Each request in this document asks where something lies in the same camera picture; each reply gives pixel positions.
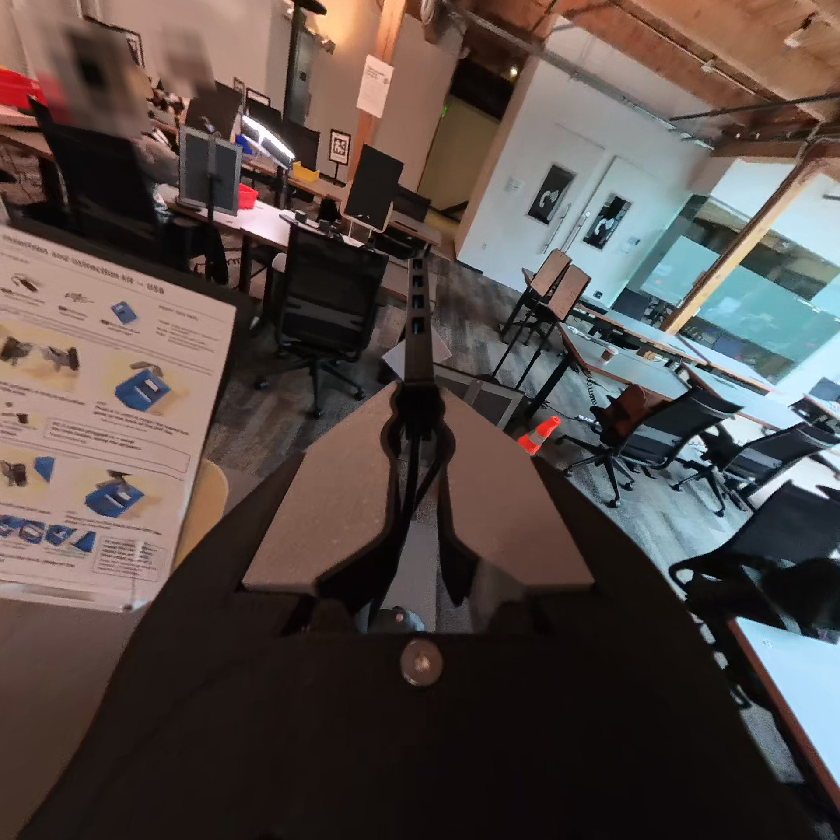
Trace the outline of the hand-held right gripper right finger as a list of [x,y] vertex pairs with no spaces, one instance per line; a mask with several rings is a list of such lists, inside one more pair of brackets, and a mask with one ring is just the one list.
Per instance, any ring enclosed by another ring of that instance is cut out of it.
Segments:
[[588,592],[592,573],[535,459],[471,406],[443,389],[453,449],[439,480],[444,584],[472,614],[531,597]]

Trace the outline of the wooden back chair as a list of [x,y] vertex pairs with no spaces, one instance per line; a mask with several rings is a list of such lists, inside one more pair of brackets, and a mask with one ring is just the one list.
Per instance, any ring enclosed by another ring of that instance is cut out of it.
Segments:
[[552,250],[537,271],[522,268],[525,288],[514,305],[507,320],[499,327],[499,335],[505,339],[512,327],[521,327],[531,316],[536,316],[539,308],[548,302],[565,271],[571,264],[571,258],[559,249]]
[[542,352],[547,349],[555,330],[571,315],[590,281],[591,278],[578,266],[569,264],[562,277],[554,284],[553,291],[530,310],[526,326],[529,328],[530,338],[533,334],[539,336],[539,344],[523,376],[530,372]]

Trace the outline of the white paper notice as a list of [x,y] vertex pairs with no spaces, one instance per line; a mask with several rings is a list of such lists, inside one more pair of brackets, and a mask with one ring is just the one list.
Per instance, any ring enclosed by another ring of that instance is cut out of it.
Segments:
[[392,83],[394,67],[368,54],[365,58],[355,107],[374,119],[381,119]]

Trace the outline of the black phone sign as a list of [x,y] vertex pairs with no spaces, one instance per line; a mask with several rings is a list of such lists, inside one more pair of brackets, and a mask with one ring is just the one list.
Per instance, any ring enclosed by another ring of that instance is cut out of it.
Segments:
[[534,194],[527,217],[543,225],[551,224],[576,176],[575,172],[552,163]]
[[633,203],[626,198],[611,193],[587,229],[582,243],[594,249],[603,250],[632,205]]

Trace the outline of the grey divider panel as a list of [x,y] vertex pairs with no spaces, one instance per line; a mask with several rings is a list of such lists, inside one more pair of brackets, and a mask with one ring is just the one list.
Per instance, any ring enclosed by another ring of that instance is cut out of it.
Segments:
[[452,392],[503,432],[516,424],[529,402],[524,392],[518,389],[444,364],[434,364],[434,378],[439,387]]

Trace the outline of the slim black USB hub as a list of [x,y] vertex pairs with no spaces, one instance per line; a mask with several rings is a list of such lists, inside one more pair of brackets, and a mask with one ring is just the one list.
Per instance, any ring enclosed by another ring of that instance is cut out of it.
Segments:
[[398,399],[409,440],[430,435],[438,416],[430,289],[425,258],[413,258],[408,269],[404,373]]

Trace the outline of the instruction sheet board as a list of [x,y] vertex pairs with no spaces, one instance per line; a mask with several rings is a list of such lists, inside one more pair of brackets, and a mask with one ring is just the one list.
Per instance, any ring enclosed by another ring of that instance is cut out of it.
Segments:
[[136,610],[172,571],[249,300],[1,239],[2,599]]

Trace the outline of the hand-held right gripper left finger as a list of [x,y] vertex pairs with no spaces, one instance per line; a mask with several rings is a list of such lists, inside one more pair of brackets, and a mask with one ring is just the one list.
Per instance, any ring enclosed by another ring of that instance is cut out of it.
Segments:
[[376,569],[396,523],[396,382],[262,480],[241,502],[241,590],[340,602],[349,613],[382,588]]

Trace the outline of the black monitor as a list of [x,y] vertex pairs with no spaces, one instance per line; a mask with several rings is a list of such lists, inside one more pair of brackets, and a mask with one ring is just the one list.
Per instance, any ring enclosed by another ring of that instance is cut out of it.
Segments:
[[340,208],[342,216],[373,233],[384,232],[403,168],[402,161],[363,144],[354,178]]

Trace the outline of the black floor lamp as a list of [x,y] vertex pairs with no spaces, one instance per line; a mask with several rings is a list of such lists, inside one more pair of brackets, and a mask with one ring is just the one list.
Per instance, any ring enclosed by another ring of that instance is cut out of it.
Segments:
[[323,16],[326,7],[319,1],[294,1],[291,8],[290,36],[287,54],[287,74],[282,108],[283,118],[303,125],[309,101],[309,58],[305,56],[306,13]]

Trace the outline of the black office chair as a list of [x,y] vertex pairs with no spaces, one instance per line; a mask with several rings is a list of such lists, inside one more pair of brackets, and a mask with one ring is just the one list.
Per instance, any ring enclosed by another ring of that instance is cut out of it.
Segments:
[[718,657],[730,646],[730,617],[784,627],[779,607],[805,635],[835,643],[838,540],[838,491],[814,492],[788,482],[728,541],[672,564],[668,576],[705,626]]
[[275,357],[286,366],[258,375],[255,389],[264,391],[273,376],[307,371],[311,417],[322,414],[323,375],[362,400],[364,388],[343,367],[358,363],[370,345],[387,264],[387,256],[372,248],[292,225],[283,266],[272,268]]
[[705,464],[699,465],[693,474],[672,488],[681,491],[691,481],[705,480],[719,502],[716,514],[720,518],[728,501],[742,511],[753,510],[748,502],[750,494],[802,460],[839,443],[836,434],[807,422],[756,438],[747,444],[736,443],[721,424],[717,430],[717,434],[700,433],[700,439],[706,446],[702,456]]

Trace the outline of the office chair with brown jacket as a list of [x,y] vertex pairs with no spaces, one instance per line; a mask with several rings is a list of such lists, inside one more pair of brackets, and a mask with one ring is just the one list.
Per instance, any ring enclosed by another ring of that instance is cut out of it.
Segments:
[[629,385],[606,407],[591,406],[589,411],[601,431],[598,445],[587,444],[564,435],[557,443],[573,443],[590,453],[561,471],[568,476],[585,467],[603,467],[614,497],[610,508],[622,504],[621,491],[632,491],[636,469],[646,475],[669,467],[688,442],[742,409],[740,402],[729,402],[697,386],[673,401],[659,400],[640,385]]

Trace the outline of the grey panel on stand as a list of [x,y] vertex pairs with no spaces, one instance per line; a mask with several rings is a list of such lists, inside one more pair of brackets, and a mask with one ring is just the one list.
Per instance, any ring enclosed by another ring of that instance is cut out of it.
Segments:
[[236,143],[182,126],[176,202],[195,211],[236,216],[242,156]]

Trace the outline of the long wooden-edged desk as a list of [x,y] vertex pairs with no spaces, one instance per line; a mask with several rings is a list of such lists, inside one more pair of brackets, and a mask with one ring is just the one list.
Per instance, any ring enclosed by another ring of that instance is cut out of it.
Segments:
[[702,391],[736,405],[739,416],[773,430],[788,427],[789,420],[797,419],[796,415],[787,412],[785,406],[774,407],[755,392],[730,384],[696,367],[682,364],[679,371],[674,372],[662,364],[623,350],[618,350],[609,360],[604,360],[603,354],[608,346],[600,345],[564,325],[559,327],[559,332],[570,362],[585,375],[600,375],[624,385],[640,385],[669,402],[687,393],[689,385],[698,385]]

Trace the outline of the orange traffic cone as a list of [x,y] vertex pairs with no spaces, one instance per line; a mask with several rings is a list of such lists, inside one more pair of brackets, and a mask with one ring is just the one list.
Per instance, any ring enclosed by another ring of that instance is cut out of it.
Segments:
[[552,434],[556,431],[559,425],[561,425],[560,417],[552,415],[548,419],[542,421],[533,430],[520,436],[518,439],[518,445],[524,449],[529,456],[533,457],[540,451],[543,444],[551,438]]

